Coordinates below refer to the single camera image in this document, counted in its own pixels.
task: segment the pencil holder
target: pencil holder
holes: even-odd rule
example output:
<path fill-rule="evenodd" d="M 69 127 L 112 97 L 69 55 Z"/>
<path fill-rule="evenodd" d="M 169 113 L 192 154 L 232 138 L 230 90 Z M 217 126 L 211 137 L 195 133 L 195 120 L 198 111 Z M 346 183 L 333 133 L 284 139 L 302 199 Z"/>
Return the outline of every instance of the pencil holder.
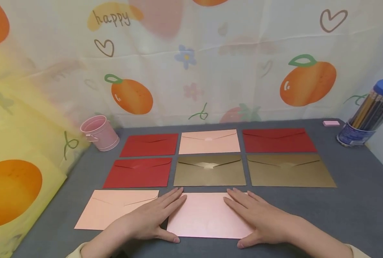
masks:
<path fill-rule="evenodd" d="M 343 126 L 336 139 L 343 146 L 364 145 L 383 123 L 383 79 L 379 80 L 360 108 Z"/>

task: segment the curtain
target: curtain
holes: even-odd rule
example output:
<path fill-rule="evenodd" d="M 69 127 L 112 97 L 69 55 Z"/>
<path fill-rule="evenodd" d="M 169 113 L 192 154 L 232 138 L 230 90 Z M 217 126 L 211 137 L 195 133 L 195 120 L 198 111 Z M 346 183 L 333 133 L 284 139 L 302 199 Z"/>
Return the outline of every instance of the curtain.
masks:
<path fill-rule="evenodd" d="M 0 257 L 88 146 L 89 117 L 347 119 L 380 67 L 383 1 L 0 0 Z"/>

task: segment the pink bucket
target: pink bucket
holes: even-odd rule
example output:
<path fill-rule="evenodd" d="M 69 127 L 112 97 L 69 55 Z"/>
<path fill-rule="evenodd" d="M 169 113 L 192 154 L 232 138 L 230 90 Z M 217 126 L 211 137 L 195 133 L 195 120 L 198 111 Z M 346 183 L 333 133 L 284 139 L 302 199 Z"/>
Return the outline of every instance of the pink bucket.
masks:
<path fill-rule="evenodd" d="M 97 149 L 106 152 L 118 144 L 120 138 L 105 116 L 93 116 L 80 127 L 89 142 L 93 142 Z"/>

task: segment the gray table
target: gray table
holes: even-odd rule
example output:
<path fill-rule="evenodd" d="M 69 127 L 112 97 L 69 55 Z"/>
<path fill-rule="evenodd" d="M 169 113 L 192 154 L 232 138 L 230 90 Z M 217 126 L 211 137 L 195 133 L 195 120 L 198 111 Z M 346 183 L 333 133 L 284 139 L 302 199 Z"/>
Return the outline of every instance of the gray table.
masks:
<path fill-rule="evenodd" d="M 15 251 L 13 258 L 64 258 L 82 242 L 87 242 L 99 234 L 99 231 L 73 228 L 93 190 L 102 188 L 129 135 L 237 128 L 239 141 L 243 146 L 242 129 L 299 127 L 306 128 L 338 187 L 252 187 L 246 153 L 242 148 L 247 186 L 240 189 L 251 190 L 271 204 L 306 218 L 340 241 L 360 248 L 372 258 L 383 258 L 383 165 L 366 147 L 342 147 L 335 139 L 341 127 L 323 127 L 322 121 L 311 119 L 119 130 L 121 141 L 115 149 L 99 152 L 94 146 L 90 146 L 84 153 L 69 178 Z M 177 155 L 173 157 L 167 188 L 143 189 L 158 189 L 160 195 L 168 192 L 173 185 L 176 160 Z M 225 192 L 226 188 L 185 187 L 184 191 Z M 244 250 L 238 249 L 236 244 L 236 239 L 183 237 L 180 244 L 151 240 L 129 243 L 124 248 L 129 256 L 135 258 L 307 257 L 301 250 L 289 244 L 258 245 Z"/>

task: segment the gold envelope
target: gold envelope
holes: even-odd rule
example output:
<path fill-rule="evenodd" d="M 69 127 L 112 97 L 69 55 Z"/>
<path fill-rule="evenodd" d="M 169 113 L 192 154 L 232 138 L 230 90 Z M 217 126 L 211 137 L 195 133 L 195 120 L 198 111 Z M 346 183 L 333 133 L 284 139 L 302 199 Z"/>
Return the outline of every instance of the gold envelope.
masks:
<path fill-rule="evenodd" d="M 240 155 L 179 157 L 174 186 L 246 185 Z"/>
<path fill-rule="evenodd" d="M 254 186 L 336 187 L 318 154 L 247 155 Z"/>

